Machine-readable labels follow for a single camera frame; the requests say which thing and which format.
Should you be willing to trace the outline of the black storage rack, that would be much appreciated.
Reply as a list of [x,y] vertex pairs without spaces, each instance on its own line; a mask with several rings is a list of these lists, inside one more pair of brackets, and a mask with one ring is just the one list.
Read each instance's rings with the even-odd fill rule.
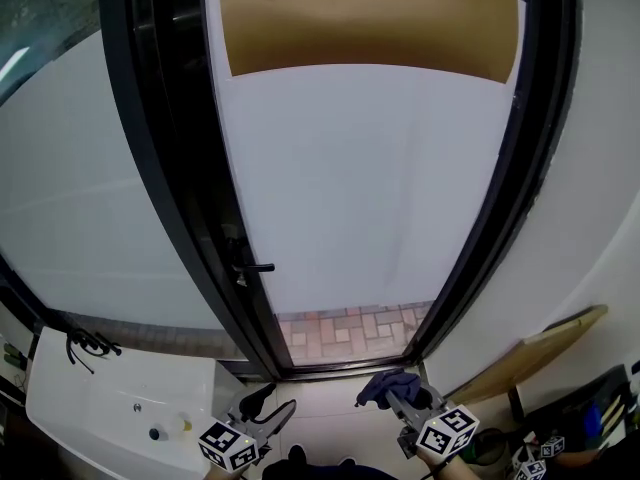
[[621,365],[525,417],[541,443],[562,437],[543,480],[640,480],[640,403]]

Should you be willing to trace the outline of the brown cardboard sheet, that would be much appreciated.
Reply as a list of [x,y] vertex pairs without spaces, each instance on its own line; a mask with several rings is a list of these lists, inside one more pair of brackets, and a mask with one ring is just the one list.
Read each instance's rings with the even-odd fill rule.
[[375,64],[504,83],[518,0],[220,0],[232,75]]

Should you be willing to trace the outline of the black faucet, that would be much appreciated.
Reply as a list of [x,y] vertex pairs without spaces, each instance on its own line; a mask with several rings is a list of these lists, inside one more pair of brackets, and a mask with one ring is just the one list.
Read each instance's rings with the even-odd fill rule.
[[84,354],[98,359],[104,359],[109,354],[119,357],[122,355],[122,348],[119,344],[107,339],[99,332],[90,333],[83,328],[74,328],[66,334],[65,351],[71,365],[82,365],[91,375],[95,371],[76,352],[79,348]]

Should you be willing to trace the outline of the white sink basin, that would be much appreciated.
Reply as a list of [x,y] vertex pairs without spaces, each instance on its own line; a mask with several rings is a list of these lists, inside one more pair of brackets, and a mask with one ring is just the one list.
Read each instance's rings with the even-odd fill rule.
[[[197,433],[213,414],[214,360],[128,348],[98,359],[80,351],[91,375],[70,364],[65,343],[62,332],[41,332],[26,396],[32,423],[116,480],[204,479],[210,465]],[[171,432],[176,415],[191,421],[191,432]]]

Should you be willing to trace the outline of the black door handle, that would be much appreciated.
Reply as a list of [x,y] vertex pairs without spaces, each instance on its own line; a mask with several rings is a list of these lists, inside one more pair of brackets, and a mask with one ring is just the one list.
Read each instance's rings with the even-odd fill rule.
[[245,258],[245,252],[249,250],[250,244],[247,237],[227,238],[227,250],[230,255],[231,267],[238,273],[256,272],[271,273],[276,267],[273,263],[251,263]]

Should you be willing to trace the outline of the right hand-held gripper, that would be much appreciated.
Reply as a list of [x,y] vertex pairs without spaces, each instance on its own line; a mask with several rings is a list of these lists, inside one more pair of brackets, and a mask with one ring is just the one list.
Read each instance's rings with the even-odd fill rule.
[[416,410],[394,392],[387,390],[385,398],[396,417],[408,426],[398,438],[407,458],[421,451],[436,464],[442,464],[459,453],[475,434],[479,420],[464,405],[447,408],[447,401],[429,384],[422,384],[413,400],[413,407],[420,411],[439,411],[427,417],[416,428]]

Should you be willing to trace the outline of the frosted glass window panel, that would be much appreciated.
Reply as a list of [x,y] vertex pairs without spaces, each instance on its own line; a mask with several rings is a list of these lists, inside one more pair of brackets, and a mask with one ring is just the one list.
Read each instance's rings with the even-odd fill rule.
[[139,175],[99,0],[0,0],[0,256],[72,325],[132,348],[241,355]]

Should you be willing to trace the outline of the light wooden board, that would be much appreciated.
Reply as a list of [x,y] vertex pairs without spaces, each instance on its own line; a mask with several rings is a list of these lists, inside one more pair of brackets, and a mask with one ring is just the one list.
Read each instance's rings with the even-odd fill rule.
[[538,334],[521,339],[489,367],[451,392],[448,398],[457,404],[473,404],[508,393],[553,362],[608,311],[605,304],[593,305]]

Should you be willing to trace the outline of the blue plastic object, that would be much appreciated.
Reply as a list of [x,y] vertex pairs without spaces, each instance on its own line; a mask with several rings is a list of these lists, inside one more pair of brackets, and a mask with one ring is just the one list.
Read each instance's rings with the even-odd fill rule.
[[603,429],[602,413],[597,403],[592,402],[584,410],[582,426],[586,441],[601,435]]

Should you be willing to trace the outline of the person's left forearm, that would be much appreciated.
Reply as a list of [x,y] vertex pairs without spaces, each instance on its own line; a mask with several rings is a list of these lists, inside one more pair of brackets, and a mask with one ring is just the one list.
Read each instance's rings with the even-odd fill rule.
[[243,471],[228,472],[215,464],[210,465],[210,470],[203,480],[242,480]]

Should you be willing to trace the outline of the person's right forearm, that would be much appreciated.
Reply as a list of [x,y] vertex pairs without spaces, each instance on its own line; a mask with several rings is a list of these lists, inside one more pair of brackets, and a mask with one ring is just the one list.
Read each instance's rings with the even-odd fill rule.
[[443,458],[418,448],[417,456],[429,470],[420,480],[477,480],[475,473],[458,455]]

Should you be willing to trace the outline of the dark blue cleaning cloth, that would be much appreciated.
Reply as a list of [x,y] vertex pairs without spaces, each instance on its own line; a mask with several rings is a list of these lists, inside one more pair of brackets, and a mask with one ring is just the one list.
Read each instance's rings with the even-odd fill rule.
[[399,400],[414,402],[421,389],[421,379],[417,374],[396,368],[375,374],[356,396],[356,407],[374,402],[378,409],[391,408],[386,395],[391,393]]

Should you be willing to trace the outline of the dark round bucket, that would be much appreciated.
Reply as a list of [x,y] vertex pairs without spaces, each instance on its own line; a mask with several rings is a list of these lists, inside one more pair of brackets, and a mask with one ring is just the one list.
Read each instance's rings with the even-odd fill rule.
[[507,441],[507,434],[498,428],[478,432],[471,443],[471,463],[479,466],[496,463],[504,454]]

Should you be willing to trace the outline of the idle hand-held gripper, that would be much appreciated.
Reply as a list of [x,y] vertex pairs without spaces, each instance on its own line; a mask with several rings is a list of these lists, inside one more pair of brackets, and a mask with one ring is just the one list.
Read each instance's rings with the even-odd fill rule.
[[556,457],[564,450],[565,438],[560,435],[553,435],[540,445],[539,455],[541,459],[547,460]]
[[545,474],[546,463],[544,460],[523,462],[513,480],[542,480]]

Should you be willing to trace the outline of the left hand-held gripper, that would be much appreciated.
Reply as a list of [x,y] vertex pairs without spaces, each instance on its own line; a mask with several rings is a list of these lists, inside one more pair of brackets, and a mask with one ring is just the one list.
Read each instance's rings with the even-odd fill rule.
[[261,461],[271,451],[269,439],[284,428],[297,409],[297,401],[292,399],[259,419],[266,399],[275,389],[275,383],[265,384],[204,423],[198,437],[204,458],[226,473],[236,473]]

